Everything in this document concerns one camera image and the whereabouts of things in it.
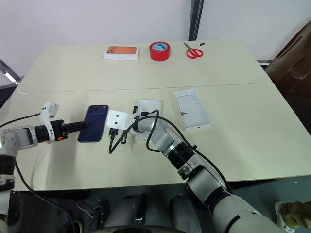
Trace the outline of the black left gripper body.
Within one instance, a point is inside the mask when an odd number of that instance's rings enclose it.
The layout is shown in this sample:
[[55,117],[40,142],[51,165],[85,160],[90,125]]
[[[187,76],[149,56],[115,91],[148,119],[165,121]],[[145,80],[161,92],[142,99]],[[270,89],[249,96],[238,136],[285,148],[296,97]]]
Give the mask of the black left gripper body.
[[67,127],[63,120],[51,121],[51,126],[54,132],[54,141],[62,141],[68,138]]

